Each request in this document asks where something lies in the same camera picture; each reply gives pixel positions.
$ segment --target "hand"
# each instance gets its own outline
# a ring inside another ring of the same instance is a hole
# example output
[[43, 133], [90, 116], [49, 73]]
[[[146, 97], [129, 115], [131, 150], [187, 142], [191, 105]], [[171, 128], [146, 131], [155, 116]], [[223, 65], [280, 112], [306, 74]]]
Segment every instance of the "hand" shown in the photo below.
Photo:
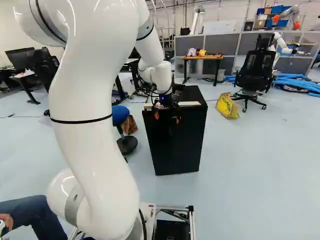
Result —
[[12, 219], [10, 214], [0, 213], [0, 220], [3, 220], [5, 222], [5, 226], [9, 229], [9, 231], [11, 231], [14, 227], [14, 220]]

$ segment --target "black mesh chair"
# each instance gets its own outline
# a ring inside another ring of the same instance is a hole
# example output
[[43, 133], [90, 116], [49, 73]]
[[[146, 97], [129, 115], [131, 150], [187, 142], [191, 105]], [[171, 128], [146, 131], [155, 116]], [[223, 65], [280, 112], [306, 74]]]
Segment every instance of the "black mesh chair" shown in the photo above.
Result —
[[[50, 84], [54, 79], [59, 68], [59, 61], [56, 56], [51, 56], [48, 49], [36, 49], [32, 55], [29, 56], [29, 67], [39, 77], [43, 83], [45, 90], [49, 93]], [[50, 116], [50, 111], [44, 111], [43, 115]]]
[[267, 108], [265, 103], [258, 101], [259, 93], [257, 91], [267, 93], [273, 80], [272, 66], [276, 52], [268, 51], [268, 45], [248, 51], [244, 65], [236, 73], [234, 86], [241, 87], [242, 93], [236, 93], [232, 100], [244, 100], [244, 109], [242, 110], [244, 113], [247, 111], [249, 100], [261, 105], [263, 110]]

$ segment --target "blue stool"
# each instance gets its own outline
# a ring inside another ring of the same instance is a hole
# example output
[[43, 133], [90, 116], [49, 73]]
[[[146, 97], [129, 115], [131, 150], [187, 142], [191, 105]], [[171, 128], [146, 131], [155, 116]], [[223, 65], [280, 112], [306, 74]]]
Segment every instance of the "blue stool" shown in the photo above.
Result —
[[118, 129], [121, 138], [116, 143], [122, 155], [127, 155], [133, 152], [138, 145], [138, 140], [134, 136], [124, 136], [124, 131], [121, 125], [129, 117], [130, 111], [125, 106], [116, 105], [112, 106], [112, 124]]

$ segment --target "black pedestal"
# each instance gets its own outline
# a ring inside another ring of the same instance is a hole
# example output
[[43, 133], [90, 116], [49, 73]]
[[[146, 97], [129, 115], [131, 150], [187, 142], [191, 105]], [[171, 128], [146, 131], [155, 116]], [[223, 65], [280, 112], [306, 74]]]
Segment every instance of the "black pedestal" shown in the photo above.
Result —
[[124, 138], [119, 138], [116, 143], [120, 149], [122, 155], [128, 155], [132, 153], [138, 145], [138, 140], [134, 136], [124, 136]]
[[198, 86], [183, 86], [179, 99], [201, 104], [181, 107], [179, 124], [172, 109], [160, 109], [158, 120], [152, 111], [142, 111], [156, 175], [199, 170], [208, 106]]

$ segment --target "gray partition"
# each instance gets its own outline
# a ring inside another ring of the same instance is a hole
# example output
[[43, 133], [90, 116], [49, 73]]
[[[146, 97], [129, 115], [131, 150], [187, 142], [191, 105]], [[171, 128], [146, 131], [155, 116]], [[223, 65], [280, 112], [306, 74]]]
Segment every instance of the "gray partition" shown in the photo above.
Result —
[[303, 74], [309, 69], [312, 58], [280, 57], [275, 68], [284, 74]]
[[190, 48], [202, 49], [204, 36], [183, 36], [175, 38], [175, 55], [184, 56]]
[[[281, 56], [276, 68], [283, 73], [306, 75], [320, 49], [320, 31], [279, 31], [287, 44], [301, 43], [300, 51], [312, 53], [309, 56]], [[248, 51], [256, 48], [258, 35], [263, 38], [270, 37], [274, 32], [241, 32], [218, 35], [188, 35], [177, 36], [175, 38], [175, 76], [183, 77], [184, 61], [180, 56], [184, 56], [190, 48], [203, 47], [209, 54], [223, 53], [225, 59], [220, 62], [220, 69], [226, 69], [225, 74], [232, 73], [233, 66], [242, 67]], [[188, 75], [194, 78], [212, 77], [215, 74], [216, 64], [214, 60], [189, 61], [187, 66]]]
[[255, 50], [259, 34], [261, 34], [263, 38], [270, 38], [273, 33], [243, 33], [241, 35], [238, 55], [247, 55], [248, 51]]
[[[234, 65], [234, 61], [235, 61], [235, 58], [233, 56], [225, 57], [224, 59], [220, 60], [219, 69], [225, 69], [224, 74], [230, 75], [232, 73], [232, 67]], [[216, 71], [217, 71], [216, 60], [203, 61], [202, 74], [204, 75], [216, 74]]]
[[236, 34], [221, 34], [205, 36], [204, 49], [209, 54], [220, 53], [224, 55], [235, 55], [239, 40], [238, 33]]
[[311, 56], [318, 54], [318, 47], [320, 42], [320, 33], [305, 33], [301, 39], [301, 46], [299, 51], [311, 53]]

